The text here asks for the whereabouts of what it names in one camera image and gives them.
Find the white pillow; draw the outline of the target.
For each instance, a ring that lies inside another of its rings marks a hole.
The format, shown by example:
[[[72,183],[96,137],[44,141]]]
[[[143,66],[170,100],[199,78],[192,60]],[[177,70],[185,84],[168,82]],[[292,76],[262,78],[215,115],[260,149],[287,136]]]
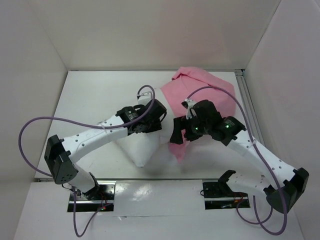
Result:
[[[134,133],[116,141],[120,149],[139,168],[144,167],[154,153],[169,142],[174,129],[175,115],[163,87],[155,89],[155,98],[167,109],[167,115],[161,123],[162,129],[151,133]]]

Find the pink pillowcase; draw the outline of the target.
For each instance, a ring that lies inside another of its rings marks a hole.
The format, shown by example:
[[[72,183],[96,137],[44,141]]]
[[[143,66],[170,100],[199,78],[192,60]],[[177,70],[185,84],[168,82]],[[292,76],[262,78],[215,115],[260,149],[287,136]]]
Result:
[[[171,81],[156,90],[157,99],[166,107],[167,115],[162,122],[160,143],[168,144],[168,150],[180,163],[185,157],[189,142],[182,144],[170,143],[174,130],[174,118],[187,114],[182,102],[190,96],[195,102],[209,100],[214,103],[222,117],[233,116],[236,113],[236,103],[228,95],[235,96],[234,86],[204,69],[197,67],[180,67]]]

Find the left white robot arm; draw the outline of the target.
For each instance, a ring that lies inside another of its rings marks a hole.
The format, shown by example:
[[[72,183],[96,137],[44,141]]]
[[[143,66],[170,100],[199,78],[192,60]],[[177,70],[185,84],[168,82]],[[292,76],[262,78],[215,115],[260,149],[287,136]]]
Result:
[[[88,200],[101,192],[94,175],[83,170],[77,162],[96,149],[132,134],[152,133],[162,129],[161,122],[167,109],[156,100],[146,105],[126,106],[110,119],[79,134],[59,138],[51,136],[47,140],[44,153],[45,162],[57,185],[68,183]]]

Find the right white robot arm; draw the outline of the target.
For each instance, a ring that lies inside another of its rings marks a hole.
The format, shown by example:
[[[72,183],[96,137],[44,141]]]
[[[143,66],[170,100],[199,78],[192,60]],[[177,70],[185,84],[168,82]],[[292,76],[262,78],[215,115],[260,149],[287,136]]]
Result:
[[[249,176],[227,170],[218,179],[223,196],[233,192],[260,195],[277,212],[288,213],[305,192],[309,172],[287,164],[249,135],[246,127],[233,116],[222,117],[209,100],[185,99],[186,114],[173,120],[172,144],[195,141],[209,135],[238,153],[256,167],[261,176]]]

